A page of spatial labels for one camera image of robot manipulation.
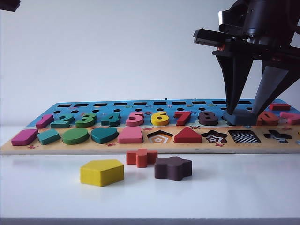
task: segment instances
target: white wall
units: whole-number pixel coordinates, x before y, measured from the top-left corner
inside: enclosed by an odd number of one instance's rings
[[[225,98],[213,47],[234,0],[22,0],[1,12],[1,124],[28,124],[57,102]],[[294,46],[300,46],[295,36]],[[261,63],[242,98],[254,98]],[[300,109],[300,81],[280,96]]]

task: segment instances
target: blue puzzle board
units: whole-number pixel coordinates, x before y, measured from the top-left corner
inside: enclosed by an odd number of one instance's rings
[[[246,109],[251,111],[253,99],[241,99],[237,109]],[[283,100],[276,99],[273,103],[286,104]],[[225,99],[177,99],[177,100],[137,100],[137,101],[97,101],[97,102],[63,102],[56,103],[39,117],[28,124],[25,129],[36,129],[35,125],[44,115],[52,114],[54,121],[57,121],[64,114],[72,114],[74,121],[70,123],[68,128],[56,128],[56,131],[62,137],[64,132],[75,128],[75,122],[82,120],[84,114],[94,113],[97,115],[95,124],[86,127],[89,134],[91,131],[100,127],[109,127],[101,125],[101,120],[111,113],[120,114],[120,124],[116,127],[119,134],[126,127],[126,120],[132,112],[142,112],[143,124],[141,128],[143,142],[142,143],[119,143],[118,139],[110,140],[107,143],[96,143],[91,137],[79,144],[68,145],[62,139],[57,140],[47,145],[41,145],[38,139],[25,146],[13,146],[11,142],[6,143],[1,147],[1,154],[112,154],[125,153],[127,150],[136,150],[138,148],[147,148],[149,150],[158,150],[165,153],[289,153],[300,152],[300,125],[290,125],[286,119],[280,118],[281,112],[300,114],[298,110],[291,106],[288,111],[270,110],[279,118],[277,125],[262,125],[262,126],[229,126],[222,119],[223,113],[226,111]],[[165,126],[155,126],[151,122],[151,116],[157,112],[166,112],[169,117],[169,122]],[[175,112],[190,112],[190,119],[186,121],[184,126],[177,126],[178,118],[174,117]],[[199,113],[213,112],[218,118],[216,126],[205,126],[199,123]],[[189,127],[191,130],[202,136],[201,143],[178,143],[174,142],[175,137],[183,130]],[[38,129],[38,132],[45,132],[51,129],[50,124],[43,129]],[[165,142],[155,142],[151,134],[157,134],[155,140],[166,138]],[[278,134],[289,135],[292,138],[282,139],[282,136],[277,138]],[[220,142],[218,134],[226,134],[226,142]],[[240,139],[248,137],[245,143]],[[253,138],[259,142],[250,142]]]

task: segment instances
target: green oval block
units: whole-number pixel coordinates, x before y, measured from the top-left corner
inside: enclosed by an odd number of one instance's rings
[[[85,128],[73,128],[67,130],[62,135],[62,141],[65,144],[80,144],[89,138],[89,132]]]

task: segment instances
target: brown flower-shaped block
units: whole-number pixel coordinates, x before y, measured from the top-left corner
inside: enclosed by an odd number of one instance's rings
[[[192,175],[192,161],[178,156],[157,158],[154,165],[154,177],[181,181],[182,178]]]

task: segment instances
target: wooden shape piece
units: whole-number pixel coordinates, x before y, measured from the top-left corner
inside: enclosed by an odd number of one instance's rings
[[[140,127],[124,127],[118,136],[118,143],[143,143],[143,135]]]
[[[82,120],[75,122],[77,128],[88,128],[95,124],[97,121],[97,115],[95,113],[85,113]]]
[[[144,123],[143,112],[131,112],[129,118],[126,120],[126,126],[136,127]]]
[[[59,116],[59,120],[50,123],[51,128],[68,128],[70,122],[74,121],[72,114],[65,114]]]
[[[37,129],[26,129],[20,131],[13,139],[11,139],[12,145],[28,145],[36,139],[38,135]]]
[[[62,141],[65,144],[80,144],[89,138],[89,132],[85,128],[73,128],[67,130],[62,135]]]
[[[101,119],[102,126],[117,127],[121,123],[121,117],[119,112],[113,112],[108,116]]]
[[[270,111],[263,111],[257,118],[257,124],[259,126],[269,125],[276,126],[278,125],[279,117],[273,114]]]
[[[282,110],[290,110],[291,106],[287,103],[282,104],[282,103],[271,103],[269,106],[269,109],[273,111],[282,111]]]
[[[178,118],[176,125],[177,126],[184,126],[187,121],[191,118],[191,112],[188,111],[176,111],[174,113],[174,117]]]
[[[148,164],[154,164],[157,157],[157,150],[138,149],[137,151],[127,151],[126,164],[136,164],[138,168],[145,168]]]
[[[199,113],[199,123],[205,126],[215,126],[218,124],[218,118],[213,112],[204,111]]]
[[[60,134],[55,129],[50,129],[38,134],[37,138],[42,145],[46,145],[59,140]]]
[[[300,114],[291,113],[291,112],[281,112],[280,118],[287,119],[289,125],[300,124]]]
[[[54,120],[54,117],[52,114],[47,114],[42,116],[42,118],[36,123],[37,129],[45,128],[49,123],[51,123]]]
[[[99,143],[103,144],[109,141],[112,141],[119,135],[117,128],[115,127],[98,127],[96,129],[93,129],[90,136],[91,138]]]
[[[189,127],[184,127],[174,136],[175,143],[201,143],[202,136]]]
[[[93,160],[80,168],[80,182],[106,186],[124,180],[124,165],[116,159]]]
[[[169,124],[169,116],[167,112],[156,112],[151,116],[151,123],[154,126],[166,126]]]
[[[157,158],[154,164],[154,176],[157,179],[181,181],[192,175],[192,161],[178,156]]]

